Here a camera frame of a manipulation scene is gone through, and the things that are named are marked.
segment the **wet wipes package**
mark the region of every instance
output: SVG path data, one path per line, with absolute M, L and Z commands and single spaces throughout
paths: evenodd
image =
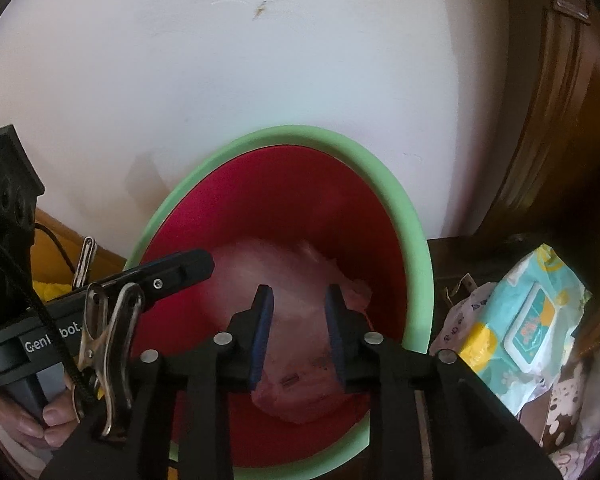
M 460 357 L 517 414 L 560 375 L 589 297 L 574 272 L 543 244 L 494 288 Z

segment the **metal screw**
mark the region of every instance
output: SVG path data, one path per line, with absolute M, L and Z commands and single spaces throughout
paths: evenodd
M 158 359 L 158 351 L 157 350 L 153 350 L 153 349 L 149 349 L 149 350 L 145 350 L 144 352 L 142 352 L 140 354 L 140 360 L 143 363 L 155 363 L 155 361 Z
M 218 332 L 214 336 L 214 343 L 216 343 L 217 345 L 221 345 L 221 346 L 228 345 L 233 340 L 234 340 L 234 336 L 232 336 L 228 332 Z
M 438 352 L 438 359 L 440 359 L 445 365 L 452 365 L 458 360 L 458 354 L 456 354 L 453 350 L 449 350 L 445 348 Z
M 384 341 L 384 336 L 378 332 L 367 332 L 365 334 L 365 341 L 370 345 L 379 345 Z

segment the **black rope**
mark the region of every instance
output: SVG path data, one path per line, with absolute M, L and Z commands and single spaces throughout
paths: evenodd
M 5 273 L 11 283 L 21 292 L 27 305 L 38 315 L 40 321 L 48 331 L 51 344 L 58 352 L 60 361 L 64 365 L 64 370 L 67 372 L 73 383 L 77 393 L 81 399 L 87 404 L 96 402 L 93 391 L 89 389 L 87 381 L 75 365 L 74 358 L 69 352 L 69 349 L 62 339 L 60 331 L 56 326 L 51 314 L 49 314 L 42 300 L 38 297 L 31 285 L 31 278 L 13 260 L 11 255 L 0 245 L 0 270 Z
M 60 255 L 62 256 L 62 259 L 66 263 L 66 266 L 69 267 L 71 274 L 75 274 L 74 264 L 72 263 L 71 259 L 69 258 L 69 255 L 64 250 L 64 247 L 62 247 L 60 240 L 58 240 L 58 238 L 56 237 L 54 232 L 51 229 L 49 229 L 46 225 L 39 224 L 38 222 L 36 222 L 36 229 L 38 229 L 39 231 L 42 231 L 45 235 L 47 235 L 49 238 L 51 238 L 51 241 L 58 248 L 58 251 L 60 251 Z

